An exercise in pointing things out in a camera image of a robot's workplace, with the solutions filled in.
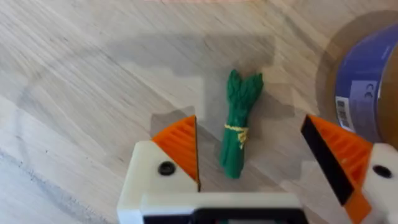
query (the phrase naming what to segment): orange plastic part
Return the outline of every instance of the orange plastic part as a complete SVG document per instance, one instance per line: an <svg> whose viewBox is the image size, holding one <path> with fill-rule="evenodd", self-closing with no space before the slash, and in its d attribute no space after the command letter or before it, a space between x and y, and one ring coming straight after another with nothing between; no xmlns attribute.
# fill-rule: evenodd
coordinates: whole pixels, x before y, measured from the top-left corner
<svg viewBox="0 0 398 224"><path fill-rule="evenodd" d="M152 140L193 180L199 183L195 115L170 125L154 136Z"/></svg>
<svg viewBox="0 0 398 224"><path fill-rule="evenodd" d="M333 123L316 116L309 117L354 187L344 208L353 223L360 223L371 211L362 194L362 186L373 144Z"/></svg>

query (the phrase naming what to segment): barcode label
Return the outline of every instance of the barcode label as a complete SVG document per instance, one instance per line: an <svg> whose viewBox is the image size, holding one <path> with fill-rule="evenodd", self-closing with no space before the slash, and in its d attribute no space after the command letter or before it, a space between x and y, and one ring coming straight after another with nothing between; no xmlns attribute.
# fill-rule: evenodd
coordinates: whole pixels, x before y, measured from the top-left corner
<svg viewBox="0 0 398 224"><path fill-rule="evenodd" d="M336 96L336 111L337 118L340 122L340 126L348 131L355 131L354 125L351 120L351 115L349 113L349 99Z"/></svg>

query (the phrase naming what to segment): yellow twine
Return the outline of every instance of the yellow twine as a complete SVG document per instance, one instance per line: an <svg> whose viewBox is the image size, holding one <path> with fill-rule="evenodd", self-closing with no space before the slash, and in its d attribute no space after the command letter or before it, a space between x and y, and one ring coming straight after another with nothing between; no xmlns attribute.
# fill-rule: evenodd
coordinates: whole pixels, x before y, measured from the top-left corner
<svg viewBox="0 0 398 224"><path fill-rule="evenodd" d="M226 129L230 129L236 132L241 132L238 134L238 140L241 143L241 149L243 149L244 143L248 140L248 131L249 128L242 128L242 127L237 127L237 126L231 126L231 125L224 125Z"/></svg>

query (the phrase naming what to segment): toy asparagus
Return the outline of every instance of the toy asparagus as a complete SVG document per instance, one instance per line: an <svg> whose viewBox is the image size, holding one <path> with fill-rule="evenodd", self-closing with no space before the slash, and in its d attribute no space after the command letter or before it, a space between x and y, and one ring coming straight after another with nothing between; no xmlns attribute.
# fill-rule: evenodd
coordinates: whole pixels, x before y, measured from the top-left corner
<svg viewBox="0 0 398 224"><path fill-rule="evenodd" d="M237 179L243 169L244 143L247 140L248 116L262 91L262 74L242 80L233 70L228 78L229 115L225 124L220 164L228 177Z"/></svg>

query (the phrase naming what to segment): wood grain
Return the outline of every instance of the wood grain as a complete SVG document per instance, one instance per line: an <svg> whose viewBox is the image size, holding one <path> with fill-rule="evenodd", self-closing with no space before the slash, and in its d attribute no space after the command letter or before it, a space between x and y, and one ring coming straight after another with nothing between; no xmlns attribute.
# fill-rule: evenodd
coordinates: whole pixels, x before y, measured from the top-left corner
<svg viewBox="0 0 398 224"><path fill-rule="evenodd" d="M394 0L0 0L0 223L117 223L135 142L193 113L204 190L289 191L349 223L300 125L334 120L333 67L397 21ZM239 180L217 162L233 68L265 81Z"/></svg>

